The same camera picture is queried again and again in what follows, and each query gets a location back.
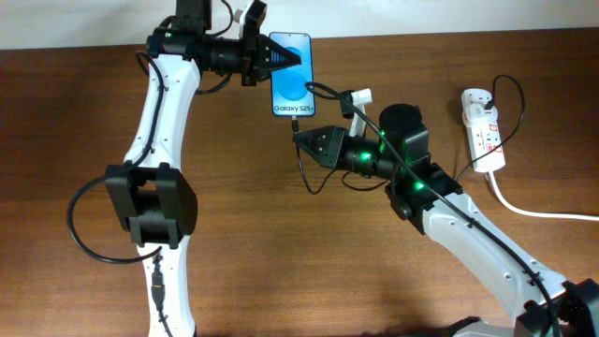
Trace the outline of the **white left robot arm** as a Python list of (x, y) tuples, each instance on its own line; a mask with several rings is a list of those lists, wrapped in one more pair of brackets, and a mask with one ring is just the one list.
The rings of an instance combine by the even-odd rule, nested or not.
[(152, 336), (194, 336), (186, 256), (198, 215), (197, 195), (182, 173), (189, 110), (202, 95), (204, 72), (241, 76), (254, 86), (300, 58), (261, 34), (267, 4), (252, 1), (234, 19), (236, 39), (212, 33), (209, 1), (180, 1), (148, 36), (137, 57), (148, 65), (148, 91), (135, 139), (105, 185), (123, 230), (138, 250), (146, 278)]

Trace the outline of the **blue Samsung Galaxy smartphone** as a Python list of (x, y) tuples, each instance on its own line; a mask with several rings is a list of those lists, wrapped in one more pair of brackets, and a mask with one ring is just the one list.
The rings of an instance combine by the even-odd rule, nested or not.
[(313, 117), (315, 99), (305, 83), (314, 80), (312, 41), (305, 33), (272, 32), (270, 38), (300, 57), (301, 64), (271, 74), (271, 105), (275, 117)]

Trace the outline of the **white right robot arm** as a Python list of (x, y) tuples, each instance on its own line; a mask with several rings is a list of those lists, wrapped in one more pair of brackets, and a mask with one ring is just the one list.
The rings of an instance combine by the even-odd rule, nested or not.
[(393, 211), (448, 250), (510, 317), (506, 329), (476, 319), (459, 335), (597, 335), (597, 283), (568, 281), (497, 228), (461, 185), (431, 162), (419, 107), (391, 105), (372, 128), (377, 139), (329, 125), (297, 132), (292, 140), (323, 167), (386, 180)]

